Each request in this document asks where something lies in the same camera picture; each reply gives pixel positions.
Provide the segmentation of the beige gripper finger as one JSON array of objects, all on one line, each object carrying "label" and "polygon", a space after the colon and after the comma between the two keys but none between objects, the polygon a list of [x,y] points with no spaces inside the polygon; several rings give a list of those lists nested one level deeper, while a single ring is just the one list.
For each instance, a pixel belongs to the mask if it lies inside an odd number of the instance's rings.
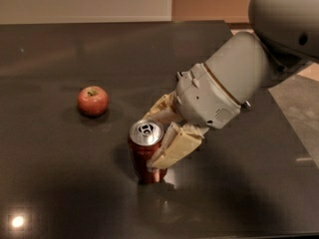
[{"label": "beige gripper finger", "polygon": [[166,169],[197,149],[203,140],[201,127],[172,122],[163,136],[160,147],[147,162],[148,169]]},{"label": "beige gripper finger", "polygon": [[175,92],[163,95],[143,116],[144,120],[157,120],[162,124],[183,121],[182,116],[174,107]]}]

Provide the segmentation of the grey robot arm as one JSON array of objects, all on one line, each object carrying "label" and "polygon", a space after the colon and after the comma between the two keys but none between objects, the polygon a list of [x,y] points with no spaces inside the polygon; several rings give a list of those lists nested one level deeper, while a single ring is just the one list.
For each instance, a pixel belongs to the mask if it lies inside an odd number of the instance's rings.
[{"label": "grey robot arm", "polygon": [[319,60],[319,0],[250,0],[251,32],[238,32],[209,59],[177,74],[175,90],[145,114],[168,126],[147,162],[166,169],[198,148],[210,129],[236,118],[262,88]]}]

